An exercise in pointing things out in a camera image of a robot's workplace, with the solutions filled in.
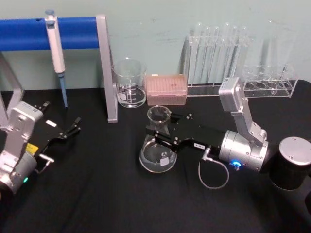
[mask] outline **pipette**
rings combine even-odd
[[[62,44],[60,40],[57,16],[55,15],[54,10],[46,10],[45,13],[47,14],[47,17],[45,18],[45,24],[48,33],[54,70],[57,73],[57,76],[59,77],[64,105],[67,108],[68,103],[67,103],[66,84],[65,84],[65,63],[64,63]]]

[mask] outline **blue metal frame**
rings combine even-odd
[[[58,18],[63,49],[99,48],[96,17]],[[0,20],[0,51],[49,50],[43,18]]]

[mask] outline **light green wall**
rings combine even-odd
[[[1,0],[0,19],[106,14],[113,59],[132,57],[148,73],[177,73],[184,38],[192,25],[234,22],[264,36],[269,21],[280,35],[279,63],[290,62],[301,79],[311,81],[311,1],[309,0]],[[5,53],[25,89],[58,88],[49,51]],[[259,55],[247,58],[256,65]],[[65,51],[68,88],[99,86],[97,50]],[[2,82],[2,89],[7,89]]]

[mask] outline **blue pipette tip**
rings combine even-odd
[[[68,108],[67,95],[66,95],[66,84],[65,84],[65,77],[64,77],[64,75],[63,76],[59,76],[59,80],[60,80],[60,86],[62,88],[62,95],[63,95],[64,105],[65,105],[65,108]]]

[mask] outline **yellow warning label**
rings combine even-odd
[[[31,154],[36,153],[38,149],[39,149],[39,147],[36,147],[35,145],[30,144],[30,143],[28,143],[27,147],[26,147],[26,151],[31,153]]]

